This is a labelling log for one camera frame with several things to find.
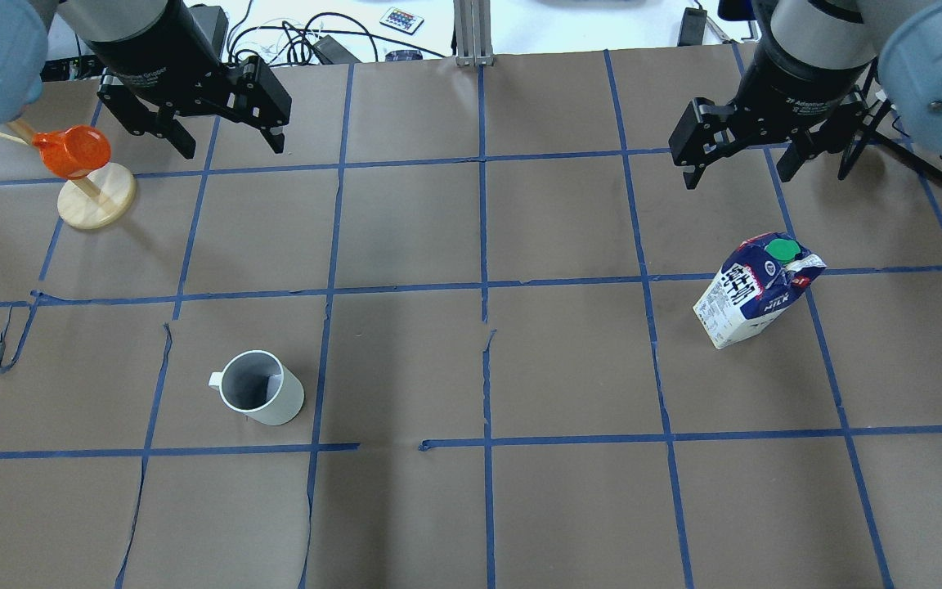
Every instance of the power adapter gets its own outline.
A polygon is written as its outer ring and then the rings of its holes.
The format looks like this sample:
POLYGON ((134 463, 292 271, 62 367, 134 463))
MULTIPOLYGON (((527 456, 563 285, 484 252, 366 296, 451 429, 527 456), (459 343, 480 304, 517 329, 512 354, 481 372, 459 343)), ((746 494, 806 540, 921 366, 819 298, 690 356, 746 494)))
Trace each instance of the power adapter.
POLYGON ((328 34, 325 37, 319 38, 318 42, 314 45, 311 45, 311 49, 315 52, 315 56, 318 57, 318 62, 322 65, 362 63, 359 61, 358 57, 355 57, 354 53, 349 52, 344 45, 341 45, 340 41, 330 37, 328 34))

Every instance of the white mug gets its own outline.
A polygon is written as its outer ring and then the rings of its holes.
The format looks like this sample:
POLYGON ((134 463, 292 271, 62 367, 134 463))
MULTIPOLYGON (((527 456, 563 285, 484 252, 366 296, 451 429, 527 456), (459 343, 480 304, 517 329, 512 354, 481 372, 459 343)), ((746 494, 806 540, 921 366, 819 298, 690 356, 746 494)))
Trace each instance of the white mug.
POLYGON ((265 425, 283 425, 303 407, 303 384, 264 350, 236 355, 209 377, 209 385, 224 405, 265 425))

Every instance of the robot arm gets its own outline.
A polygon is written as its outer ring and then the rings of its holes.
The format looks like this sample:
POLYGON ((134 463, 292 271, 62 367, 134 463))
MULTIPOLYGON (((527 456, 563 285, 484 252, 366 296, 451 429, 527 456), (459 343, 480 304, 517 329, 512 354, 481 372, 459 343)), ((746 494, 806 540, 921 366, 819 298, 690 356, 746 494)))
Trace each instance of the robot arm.
POLYGON ((283 150, 289 94, 259 56, 221 63, 181 0, 0 0, 0 14, 11 18, 0 26, 0 123, 41 93, 55 11, 107 66, 97 95, 131 134, 165 138, 191 158, 195 139, 175 117, 220 115, 283 150))
POLYGON ((919 144, 942 153, 942 0, 754 0, 763 38, 736 97, 688 105, 669 145, 696 187, 707 165, 747 146, 790 141, 778 164, 793 178, 804 161, 853 141, 867 113, 855 86, 878 56, 883 89, 919 144))

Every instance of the green cap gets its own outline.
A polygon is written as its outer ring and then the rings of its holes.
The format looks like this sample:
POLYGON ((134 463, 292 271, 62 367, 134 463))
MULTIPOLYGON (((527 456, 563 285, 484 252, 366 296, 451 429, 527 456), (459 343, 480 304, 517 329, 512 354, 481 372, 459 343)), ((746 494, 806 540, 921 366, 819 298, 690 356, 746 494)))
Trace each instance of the green cap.
POLYGON ((765 247, 765 251, 781 264, 786 264, 801 253, 801 246, 793 239, 773 239, 765 247))

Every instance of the remote control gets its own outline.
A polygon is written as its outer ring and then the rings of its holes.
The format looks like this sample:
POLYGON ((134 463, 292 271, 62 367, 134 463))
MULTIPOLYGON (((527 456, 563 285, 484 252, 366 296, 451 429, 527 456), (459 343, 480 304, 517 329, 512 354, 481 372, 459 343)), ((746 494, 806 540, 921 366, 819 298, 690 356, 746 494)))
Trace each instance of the remote control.
POLYGON ((405 34, 416 33, 416 29, 424 23, 421 16, 411 15, 407 11, 400 11, 395 7, 390 7, 384 16, 381 16, 380 24, 400 30, 405 34))

